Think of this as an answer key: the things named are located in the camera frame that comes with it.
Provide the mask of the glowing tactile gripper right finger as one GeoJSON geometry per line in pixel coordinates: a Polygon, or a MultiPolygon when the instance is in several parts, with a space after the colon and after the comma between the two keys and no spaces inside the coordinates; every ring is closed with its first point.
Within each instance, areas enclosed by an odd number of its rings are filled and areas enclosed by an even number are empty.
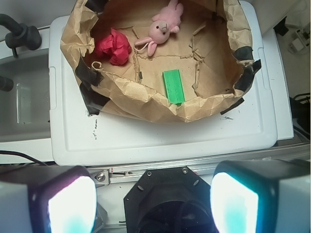
{"type": "Polygon", "coordinates": [[[210,204],[221,233],[309,233],[311,163],[222,161],[211,182],[210,204]]]}

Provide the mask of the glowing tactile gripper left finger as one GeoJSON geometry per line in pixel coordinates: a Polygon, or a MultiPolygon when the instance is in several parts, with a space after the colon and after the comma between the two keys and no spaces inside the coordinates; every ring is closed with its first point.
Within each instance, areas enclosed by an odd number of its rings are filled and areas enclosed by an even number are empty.
{"type": "Polygon", "coordinates": [[[95,182],[84,166],[3,166],[2,233],[90,233],[95,182]]]}

